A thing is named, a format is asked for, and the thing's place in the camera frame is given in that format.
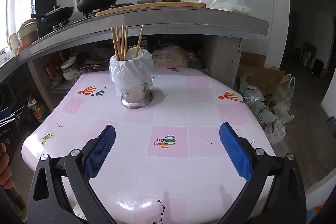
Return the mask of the person left hand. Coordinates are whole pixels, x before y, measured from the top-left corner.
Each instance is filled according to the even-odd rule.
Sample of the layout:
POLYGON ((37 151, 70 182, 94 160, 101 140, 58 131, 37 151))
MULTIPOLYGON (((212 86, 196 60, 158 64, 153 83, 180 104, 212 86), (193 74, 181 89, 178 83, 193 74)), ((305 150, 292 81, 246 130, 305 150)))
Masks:
POLYGON ((1 159, 0 159, 0 185, 4 189, 11 189, 14 185, 12 179, 12 171, 9 167, 9 156, 6 153, 6 146, 1 143, 1 159))

